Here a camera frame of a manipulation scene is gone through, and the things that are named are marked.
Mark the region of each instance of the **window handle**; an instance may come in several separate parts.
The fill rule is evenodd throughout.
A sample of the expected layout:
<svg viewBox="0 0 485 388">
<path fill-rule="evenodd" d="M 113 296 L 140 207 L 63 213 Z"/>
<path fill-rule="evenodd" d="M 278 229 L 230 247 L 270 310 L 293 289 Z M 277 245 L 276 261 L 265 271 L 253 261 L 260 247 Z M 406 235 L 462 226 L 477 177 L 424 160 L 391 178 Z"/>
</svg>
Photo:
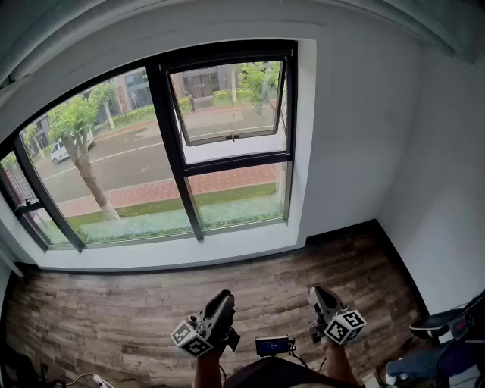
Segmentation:
<svg viewBox="0 0 485 388">
<path fill-rule="evenodd" d="M 233 142 L 240 138 L 241 136 L 240 135 L 235 135 L 234 133 L 231 133 L 229 136 L 226 136 L 226 140 L 232 140 Z"/>
</svg>

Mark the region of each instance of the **window sill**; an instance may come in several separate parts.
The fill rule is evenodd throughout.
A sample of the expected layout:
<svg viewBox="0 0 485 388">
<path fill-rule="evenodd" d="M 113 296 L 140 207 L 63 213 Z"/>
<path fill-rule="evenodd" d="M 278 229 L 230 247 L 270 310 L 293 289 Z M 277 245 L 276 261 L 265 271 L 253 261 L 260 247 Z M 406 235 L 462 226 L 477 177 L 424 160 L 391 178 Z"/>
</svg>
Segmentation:
<svg viewBox="0 0 485 388">
<path fill-rule="evenodd" d="M 43 269 L 57 271 L 144 271 L 220 264 L 298 248 L 298 225 L 276 224 L 207 235 L 203 241 L 172 239 L 146 244 L 48 250 L 36 259 Z"/>
</svg>

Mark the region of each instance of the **window frame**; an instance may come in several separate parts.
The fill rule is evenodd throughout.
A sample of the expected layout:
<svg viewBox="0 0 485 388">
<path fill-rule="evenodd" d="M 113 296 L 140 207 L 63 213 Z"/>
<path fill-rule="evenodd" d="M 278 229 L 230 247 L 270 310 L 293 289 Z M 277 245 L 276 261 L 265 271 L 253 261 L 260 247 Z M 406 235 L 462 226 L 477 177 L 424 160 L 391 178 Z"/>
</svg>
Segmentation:
<svg viewBox="0 0 485 388">
<path fill-rule="evenodd" d="M 47 249 L 66 249 L 66 246 L 50 246 L 47 236 L 35 225 L 32 225 L 26 217 L 30 211 L 44 208 L 49 217 L 54 221 L 58 229 L 66 236 L 67 240 L 79 252 L 86 247 L 99 246 L 120 246 L 133 243 L 146 243 L 148 241 L 159 241 L 160 239 L 180 239 L 192 236 L 192 233 L 184 235 L 161 236 L 150 239 L 121 240 L 117 242 L 100 242 L 85 244 L 60 212 L 58 206 L 50 196 L 44 183 L 36 172 L 20 132 L 39 117 L 48 113 L 57 105 L 69 98 L 86 91 L 95 85 L 110 80 L 127 72 L 145 68 L 149 90 L 155 108 L 155 115 L 158 120 L 161 137 L 167 152 L 167 159 L 171 166 L 174 180 L 177 185 L 180 198 L 192 226 L 193 235 L 197 240 L 203 240 L 204 236 L 221 233 L 226 230 L 241 230 L 245 227 L 254 227 L 255 224 L 274 224 L 277 220 L 256 221 L 253 223 L 224 227 L 215 230 L 203 230 L 196 203 L 190 189 L 189 177 L 199 174 L 207 174 L 218 171 L 228 171 L 242 167 L 252 167 L 262 164 L 274 164 L 286 162 L 286 195 L 284 202 L 283 220 L 288 222 L 289 204 L 291 198 L 293 160 L 296 142 L 296 100 L 297 100 L 297 63 L 296 54 L 297 42 L 292 40 L 244 40 L 229 41 L 221 43 L 209 43 L 197 45 L 190 48 L 153 55 L 129 64 L 122 65 L 106 73 L 93 77 L 90 80 L 72 88 L 56 99 L 39 109 L 35 114 L 28 117 L 15 131 L 0 143 L 0 158 L 3 159 L 9 152 L 13 151 L 17 157 L 20 169 L 25 175 L 38 201 L 17 205 L 11 197 L 11 189 L 6 180 L 5 172 L 0 168 L 0 192 L 11 207 L 17 219 L 22 223 L 28 234 L 37 244 L 46 251 Z M 238 155 L 229 158 L 221 158 L 211 161 L 202 161 L 194 164 L 187 164 L 183 155 L 181 138 L 177 131 L 176 115 L 178 110 L 177 99 L 174 99 L 174 89 L 171 85 L 169 71 L 180 72 L 193 70 L 201 67 L 211 67 L 217 64 L 234 64 L 252 61 L 282 61 L 280 67 L 281 75 L 286 72 L 286 149 L 284 151 L 262 152 L 255 155 Z M 284 82 L 279 82 L 277 93 L 277 112 L 275 113 L 275 127 L 277 128 L 280 119 L 281 96 Z"/>
<path fill-rule="evenodd" d="M 240 133 L 237 134 L 237 137 L 234 137 L 234 140 L 247 139 L 247 138 L 258 137 L 258 136 L 275 135 L 278 132 L 278 124 L 280 122 L 280 113 L 281 113 L 281 100 L 280 100 L 280 98 L 281 98 L 281 94 L 283 93 L 284 77 L 286 76 L 286 67 L 287 67 L 286 64 L 289 60 L 289 57 L 291 57 L 291 53 L 281 57 L 280 60 L 279 60 L 279 62 L 281 63 L 281 67 L 280 67 L 280 75 L 278 77 L 279 84 L 278 84 L 277 103 L 276 103 L 277 110 L 274 114 L 273 127 L 270 130 L 261 130 L 261 131 L 258 131 L 258 132 L 250 132 L 250 131 L 240 132 Z M 232 60 L 230 58 L 227 59 L 227 60 L 228 61 L 221 59 L 221 62 L 219 62 L 218 64 L 219 65 L 221 65 L 221 64 L 232 64 Z M 266 55 L 261 55 L 260 58 L 253 58 L 252 60 L 258 61 L 258 62 L 269 61 L 269 59 L 266 57 Z M 175 90 L 174 90 L 174 85 L 172 83 L 171 76 L 173 74 L 177 74 L 181 71 L 188 71 L 188 70 L 195 70 L 195 69 L 192 68 L 192 67 L 186 67 L 186 68 L 184 68 L 184 70 L 176 70 L 175 71 L 175 70 L 170 69 L 170 64 L 168 64 L 168 65 L 161 64 L 161 70 L 162 69 L 167 71 L 168 82 L 169 82 L 169 86 L 171 88 L 172 104 L 175 108 L 175 114 L 176 114 L 177 119 L 180 123 L 180 129 L 181 129 L 181 132 L 183 134 L 183 139 L 185 140 L 185 143 L 187 144 L 187 146 L 192 147 L 192 146 L 200 146 L 202 144 L 211 144 L 213 142 L 230 141 L 232 139 L 232 137 L 231 136 L 225 136 L 225 135 L 209 137 L 209 138 L 200 139 L 200 140 L 191 140 L 190 139 L 189 133 L 188 133 L 187 128 L 185 126 L 185 122 L 183 121 L 183 115 L 180 112 L 180 106 L 178 105 L 178 102 L 177 102 L 177 96 L 176 96 L 176 93 L 175 93 Z M 214 74 L 214 73 L 208 73 L 209 82 L 211 82 L 210 76 L 212 74 Z"/>
</svg>

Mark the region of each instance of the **black chair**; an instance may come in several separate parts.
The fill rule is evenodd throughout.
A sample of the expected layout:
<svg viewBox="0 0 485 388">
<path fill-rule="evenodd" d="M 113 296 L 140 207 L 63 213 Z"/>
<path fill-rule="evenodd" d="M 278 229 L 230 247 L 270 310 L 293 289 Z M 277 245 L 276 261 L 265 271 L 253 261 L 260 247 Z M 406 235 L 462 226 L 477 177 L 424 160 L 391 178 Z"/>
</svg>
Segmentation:
<svg viewBox="0 0 485 388">
<path fill-rule="evenodd" d="M 62 380 L 47 382 L 47 365 L 41 364 L 38 374 L 31 360 L 15 352 L 4 340 L 0 342 L 0 363 L 4 388 L 52 388 L 57 384 L 66 387 Z"/>
</svg>

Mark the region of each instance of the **glass pane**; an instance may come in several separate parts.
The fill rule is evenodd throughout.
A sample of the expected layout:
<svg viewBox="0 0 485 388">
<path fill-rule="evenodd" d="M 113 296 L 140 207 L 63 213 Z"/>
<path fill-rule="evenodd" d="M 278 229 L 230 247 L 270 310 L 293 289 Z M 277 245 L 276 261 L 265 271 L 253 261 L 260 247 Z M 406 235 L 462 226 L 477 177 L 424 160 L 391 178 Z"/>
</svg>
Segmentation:
<svg viewBox="0 0 485 388">
<path fill-rule="evenodd" d="M 188 137 L 182 141 L 187 164 L 286 149 L 286 109 L 274 133 L 280 67 L 224 64 L 171 75 Z"/>
<path fill-rule="evenodd" d="M 94 86 L 48 116 L 50 124 L 45 121 L 43 131 L 51 150 L 36 158 L 29 147 L 30 157 L 82 241 L 192 231 L 158 129 L 145 69 Z M 56 143 L 57 150 L 52 148 Z"/>
<path fill-rule="evenodd" d="M 189 178 L 206 230 L 283 216 L 286 163 Z"/>
<path fill-rule="evenodd" d="M 65 235 L 58 229 L 54 221 L 44 209 L 31 211 L 24 215 L 25 218 L 36 228 L 39 228 L 47 237 L 50 246 L 70 245 Z"/>
<path fill-rule="evenodd" d="M 26 199 L 29 199 L 31 202 L 37 201 L 37 197 L 33 193 L 27 179 L 25 179 L 25 175 L 23 175 L 13 152 L 10 152 L 2 159 L 2 169 L 7 178 L 11 197 L 17 205 L 22 205 Z"/>
</svg>

